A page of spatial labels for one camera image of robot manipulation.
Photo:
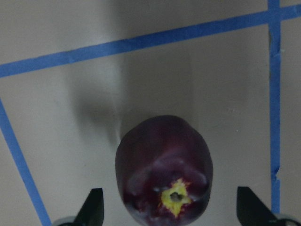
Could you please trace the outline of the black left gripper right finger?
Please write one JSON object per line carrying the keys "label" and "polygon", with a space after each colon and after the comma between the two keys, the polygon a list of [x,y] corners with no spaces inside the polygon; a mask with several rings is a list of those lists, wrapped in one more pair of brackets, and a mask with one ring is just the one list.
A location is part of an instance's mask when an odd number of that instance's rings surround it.
{"label": "black left gripper right finger", "polygon": [[242,226],[272,226],[277,217],[247,186],[237,188],[237,218]]}

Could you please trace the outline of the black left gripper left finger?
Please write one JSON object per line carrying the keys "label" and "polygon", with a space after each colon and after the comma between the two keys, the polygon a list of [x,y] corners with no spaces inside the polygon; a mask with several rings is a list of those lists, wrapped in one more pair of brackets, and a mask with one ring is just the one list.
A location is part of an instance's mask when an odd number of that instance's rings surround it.
{"label": "black left gripper left finger", "polygon": [[103,189],[93,188],[74,220],[75,226],[102,226],[104,221]]}

